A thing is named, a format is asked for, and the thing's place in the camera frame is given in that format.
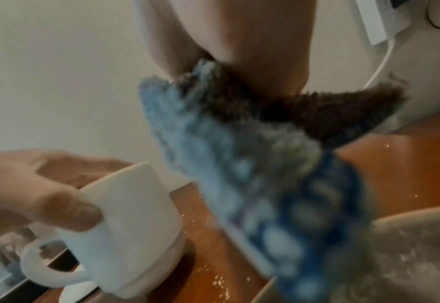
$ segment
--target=cloth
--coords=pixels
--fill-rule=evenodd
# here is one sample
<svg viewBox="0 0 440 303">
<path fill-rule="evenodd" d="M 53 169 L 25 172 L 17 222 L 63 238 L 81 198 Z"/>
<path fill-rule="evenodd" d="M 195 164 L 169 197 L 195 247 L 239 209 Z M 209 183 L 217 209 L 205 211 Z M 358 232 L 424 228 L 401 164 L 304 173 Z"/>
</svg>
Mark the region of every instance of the cloth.
<svg viewBox="0 0 440 303">
<path fill-rule="evenodd" d="M 139 94 L 167 162 L 274 265 L 280 293 L 327 299 L 367 247 L 375 204 L 356 169 L 329 149 L 378 125 L 403 90 L 268 100 L 202 60 L 175 83 L 142 81 Z"/>
</svg>

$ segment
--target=person's right hand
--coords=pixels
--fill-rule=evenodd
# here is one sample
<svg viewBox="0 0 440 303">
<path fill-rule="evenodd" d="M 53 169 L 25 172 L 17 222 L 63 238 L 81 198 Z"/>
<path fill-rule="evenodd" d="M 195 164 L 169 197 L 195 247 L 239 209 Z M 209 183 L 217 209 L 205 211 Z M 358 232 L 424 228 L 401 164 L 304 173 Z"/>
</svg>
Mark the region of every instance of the person's right hand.
<svg viewBox="0 0 440 303">
<path fill-rule="evenodd" d="M 213 57 L 254 92 L 299 93 L 316 0 L 134 0 L 144 45 L 170 77 Z"/>
<path fill-rule="evenodd" d="M 101 212 L 77 190 L 130 166 L 56 150 L 0 152 L 0 236 L 33 221 L 85 231 Z"/>
</svg>

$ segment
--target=white mug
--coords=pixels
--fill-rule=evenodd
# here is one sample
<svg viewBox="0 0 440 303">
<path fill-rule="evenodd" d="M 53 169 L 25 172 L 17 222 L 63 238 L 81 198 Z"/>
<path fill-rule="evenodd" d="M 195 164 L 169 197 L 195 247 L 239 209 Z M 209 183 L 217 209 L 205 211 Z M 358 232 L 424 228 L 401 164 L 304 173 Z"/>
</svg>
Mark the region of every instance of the white mug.
<svg viewBox="0 0 440 303">
<path fill-rule="evenodd" d="M 158 286 L 183 255 L 182 218 L 148 163 L 113 173 L 81 190 L 102 211 L 104 220 L 87 232 L 56 229 L 22 252 L 20 267 L 31 281 L 60 288 L 93 281 L 123 299 Z M 64 241 L 85 270 L 67 273 L 48 268 L 40 247 Z"/>
</svg>

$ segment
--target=wall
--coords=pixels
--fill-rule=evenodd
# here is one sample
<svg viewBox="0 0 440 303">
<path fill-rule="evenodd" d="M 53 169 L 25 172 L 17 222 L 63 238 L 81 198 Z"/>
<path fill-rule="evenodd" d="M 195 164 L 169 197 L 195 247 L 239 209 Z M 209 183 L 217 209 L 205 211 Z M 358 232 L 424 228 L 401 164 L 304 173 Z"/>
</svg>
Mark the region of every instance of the wall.
<svg viewBox="0 0 440 303">
<path fill-rule="evenodd" d="M 170 190 L 136 86 L 159 73 L 129 0 L 0 0 L 0 150 L 61 148 L 150 161 Z"/>
<path fill-rule="evenodd" d="M 427 0 L 411 0 L 413 26 L 397 36 L 388 72 L 409 81 L 411 99 L 378 131 L 386 132 L 440 111 L 440 31 L 426 21 Z M 440 24 L 440 0 L 431 16 Z M 363 87 L 382 61 L 387 46 L 371 46 L 356 0 L 319 0 L 308 90 L 345 91 Z"/>
</svg>

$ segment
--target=round tray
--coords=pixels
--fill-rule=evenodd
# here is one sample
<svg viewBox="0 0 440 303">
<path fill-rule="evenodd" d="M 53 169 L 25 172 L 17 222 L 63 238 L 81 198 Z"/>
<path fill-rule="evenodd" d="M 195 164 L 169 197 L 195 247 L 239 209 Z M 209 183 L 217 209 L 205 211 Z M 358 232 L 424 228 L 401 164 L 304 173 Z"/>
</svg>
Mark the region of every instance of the round tray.
<svg viewBox="0 0 440 303">
<path fill-rule="evenodd" d="M 440 303 L 440 208 L 374 223 L 373 266 L 361 269 L 331 303 Z M 269 283 L 255 303 L 279 303 Z"/>
</svg>

